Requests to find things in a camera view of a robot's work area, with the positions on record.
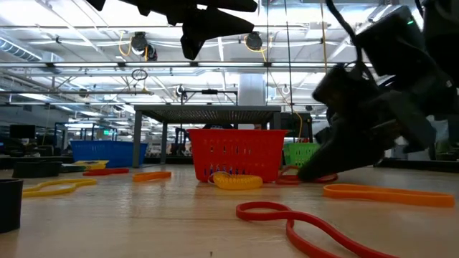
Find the red basket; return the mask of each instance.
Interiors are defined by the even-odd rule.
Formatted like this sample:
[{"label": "red basket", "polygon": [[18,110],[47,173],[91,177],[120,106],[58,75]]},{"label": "red basket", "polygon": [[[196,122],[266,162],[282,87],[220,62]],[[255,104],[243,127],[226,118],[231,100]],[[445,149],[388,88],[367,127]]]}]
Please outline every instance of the red basket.
[{"label": "red basket", "polygon": [[278,178],[286,130],[190,129],[196,177],[207,182],[217,171]]}]

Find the green basket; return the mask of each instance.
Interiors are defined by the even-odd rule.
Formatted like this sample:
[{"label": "green basket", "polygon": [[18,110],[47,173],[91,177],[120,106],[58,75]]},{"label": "green basket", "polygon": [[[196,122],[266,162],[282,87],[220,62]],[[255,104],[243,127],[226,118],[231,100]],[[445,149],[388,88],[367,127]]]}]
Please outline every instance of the green basket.
[{"label": "green basket", "polygon": [[319,148],[317,143],[287,143],[284,145],[285,164],[302,166]]}]

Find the metal table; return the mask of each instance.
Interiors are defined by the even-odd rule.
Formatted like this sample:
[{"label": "metal table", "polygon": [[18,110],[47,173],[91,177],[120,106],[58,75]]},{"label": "metal table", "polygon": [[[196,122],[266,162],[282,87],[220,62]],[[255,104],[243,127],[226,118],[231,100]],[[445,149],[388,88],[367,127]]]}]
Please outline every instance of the metal table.
[{"label": "metal table", "polygon": [[138,168],[141,147],[142,115],[163,123],[161,163],[166,162],[167,125],[172,123],[261,124],[280,129],[280,107],[214,105],[135,105],[133,167]]}]

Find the table surface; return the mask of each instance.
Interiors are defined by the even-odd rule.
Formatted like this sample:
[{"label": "table surface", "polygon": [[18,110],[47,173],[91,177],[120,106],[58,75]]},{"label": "table surface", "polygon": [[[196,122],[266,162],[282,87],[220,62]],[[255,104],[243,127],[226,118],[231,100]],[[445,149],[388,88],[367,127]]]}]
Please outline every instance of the table surface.
[{"label": "table surface", "polygon": [[[190,165],[155,166],[172,178],[132,183],[131,174],[98,177],[74,193],[24,199],[20,230],[0,234],[8,258],[304,257],[288,242],[285,221],[246,222],[235,207],[275,201],[314,214],[368,247],[398,257],[457,257],[458,208],[431,208],[322,197],[322,185],[265,184],[225,191],[198,183]],[[11,171],[0,171],[8,178]],[[82,178],[81,173],[60,178]],[[25,186],[47,181],[27,179]],[[361,168],[340,173],[339,183],[443,191],[459,196],[451,173]],[[295,224],[305,239],[340,257],[355,257],[319,229]]]},{"label": "table surface", "polygon": [[135,105],[135,110],[159,122],[167,123],[267,123],[277,106],[236,105]]}]

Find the blue basket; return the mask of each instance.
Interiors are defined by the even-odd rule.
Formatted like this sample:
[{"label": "blue basket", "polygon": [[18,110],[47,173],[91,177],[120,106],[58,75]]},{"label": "blue basket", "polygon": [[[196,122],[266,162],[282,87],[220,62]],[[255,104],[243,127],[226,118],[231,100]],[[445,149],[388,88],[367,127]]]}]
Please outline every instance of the blue basket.
[{"label": "blue basket", "polygon": [[[75,161],[109,161],[107,168],[132,166],[133,143],[112,140],[73,140],[73,159]],[[147,143],[141,143],[138,164],[142,165]]]}]

